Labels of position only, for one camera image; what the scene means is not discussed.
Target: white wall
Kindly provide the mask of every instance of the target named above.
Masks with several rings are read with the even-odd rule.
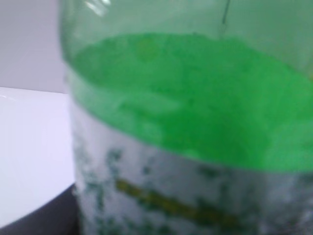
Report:
[[[0,87],[63,91],[57,0],[2,0]]]

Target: white surface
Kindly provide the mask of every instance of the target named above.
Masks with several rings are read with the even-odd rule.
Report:
[[[0,227],[73,182],[67,95],[0,88]]]
[[[62,92],[59,1],[0,2],[0,87]]]

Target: green powder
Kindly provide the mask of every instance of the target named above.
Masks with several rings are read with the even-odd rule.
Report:
[[[144,142],[236,167],[313,169],[311,81],[239,41],[125,35],[71,66],[76,101]]]

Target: clear plastic bottle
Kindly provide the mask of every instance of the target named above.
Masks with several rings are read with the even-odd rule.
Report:
[[[312,234],[312,9],[61,0],[83,234]]]

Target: green speckled label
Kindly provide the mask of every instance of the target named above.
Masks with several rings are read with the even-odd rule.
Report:
[[[312,233],[313,173],[191,160],[111,128],[76,104],[72,114],[84,235]]]

